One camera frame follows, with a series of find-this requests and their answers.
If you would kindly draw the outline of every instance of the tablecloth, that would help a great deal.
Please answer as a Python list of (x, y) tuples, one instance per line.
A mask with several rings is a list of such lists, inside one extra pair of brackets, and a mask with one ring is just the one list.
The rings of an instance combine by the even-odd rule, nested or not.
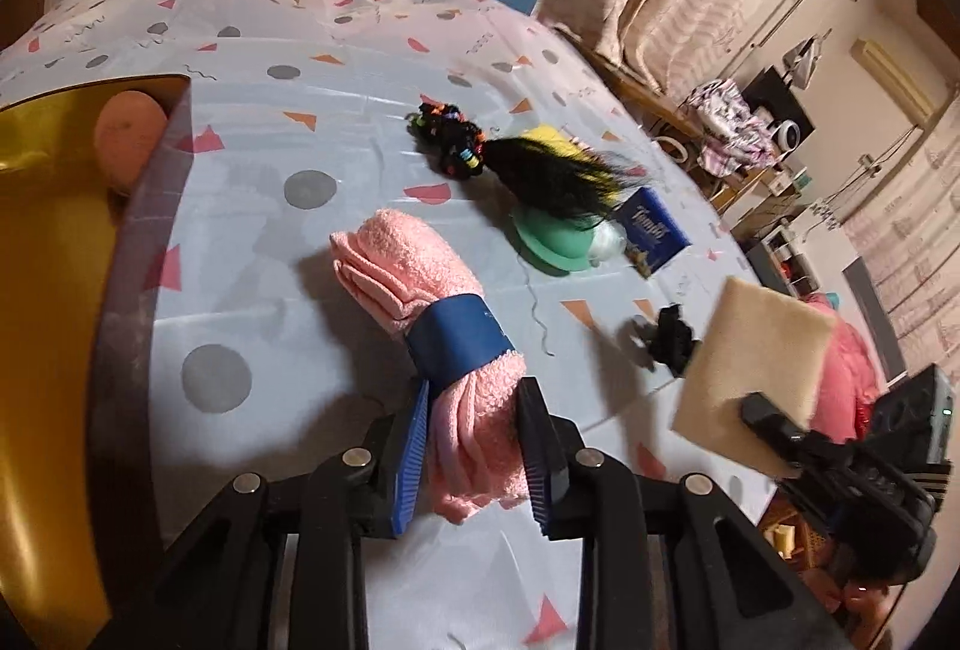
[[(392, 206), (429, 222), (486, 290), (551, 412), (652, 476), (709, 473), (756, 521), (772, 486), (669, 431), (680, 381), (644, 368), (631, 316), (680, 302), (702, 333), (736, 243), (576, 52), (496, 0), (64, 0), (0, 55), (0, 105), (76, 83), (181, 73), (195, 154), (166, 254), (150, 370), (160, 528), (173, 540), (241, 471), (310, 471), (359, 444), (413, 372), (340, 288), (328, 235)], [(406, 130), (422, 96), (483, 128), (541, 123), (642, 165), (691, 246), (558, 276), (517, 252), (491, 174), (451, 182)], [(462, 526), (421, 513), (371, 543), (371, 646), (572, 647), (579, 543), (528, 507)], [(282, 646), (282, 631), (275, 646)]]

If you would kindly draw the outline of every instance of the blue band around towel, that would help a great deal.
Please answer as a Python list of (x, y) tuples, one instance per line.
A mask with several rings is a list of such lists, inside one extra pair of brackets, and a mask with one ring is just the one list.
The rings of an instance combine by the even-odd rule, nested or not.
[(430, 382), (431, 399), (514, 348), (484, 300), (472, 293), (431, 303), (406, 341), (421, 377)]

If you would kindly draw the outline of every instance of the metal screw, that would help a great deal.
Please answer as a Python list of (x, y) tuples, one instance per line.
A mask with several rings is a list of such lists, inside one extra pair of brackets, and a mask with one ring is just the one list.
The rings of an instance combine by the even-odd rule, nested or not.
[(246, 474), (240, 474), (233, 481), (233, 490), (237, 492), (257, 492), (260, 488), (260, 475), (248, 471)]
[(370, 454), (368, 449), (363, 449), (363, 447), (351, 447), (347, 452), (344, 452), (344, 463), (347, 464), (347, 466), (360, 468), (361, 466), (366, 466), (371, 460), (373, 460), (373, 455)]
[(577, 450), (577, 463), (588, 468), (597, 468), (603, 466), (603, 453), (593, 447), (584, 447)]
[(690, 474), (688, 478), (683, 481), (686, 490), (689, 490), (693, 495), (707, 495), (711, 490), (713, 490), (713, 480), (707, 476), (707, 474)]

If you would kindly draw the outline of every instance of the orange egg-shaped object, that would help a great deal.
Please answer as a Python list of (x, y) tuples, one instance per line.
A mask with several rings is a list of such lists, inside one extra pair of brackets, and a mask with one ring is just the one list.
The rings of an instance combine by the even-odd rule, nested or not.
[(93, 149), (110, 186), (129, 195), (167, 125), (160, 104), (128, 89), (110, 98), (97, 117)]

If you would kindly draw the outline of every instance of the pink cloth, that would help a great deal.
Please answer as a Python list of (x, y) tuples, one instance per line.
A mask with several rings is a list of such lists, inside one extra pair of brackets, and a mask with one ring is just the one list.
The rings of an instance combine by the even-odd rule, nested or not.
[[(330, 235), (333, 269), (383, 329), (403, 336), (435, 300), (483, 288), (440, 235), (416, 217), (381, 209), (356, 233)], [(496, 500), (528, 497), (514, 425), (514, 390), (526, 372), (510, 351), (448, 387), (434, 401), (427, 442), (433, 509), (462, 522)]]
[(877, 382), (870, 351), (857, 330), (833, 310), (827, 296), (817, 293), (806, 302), (837, 319), (824, 358), (817, 410), (810, 420), (810, 428), (843, 444), (847, 439), (859, 438), (857, 409), (869, 410), (884, 391)]

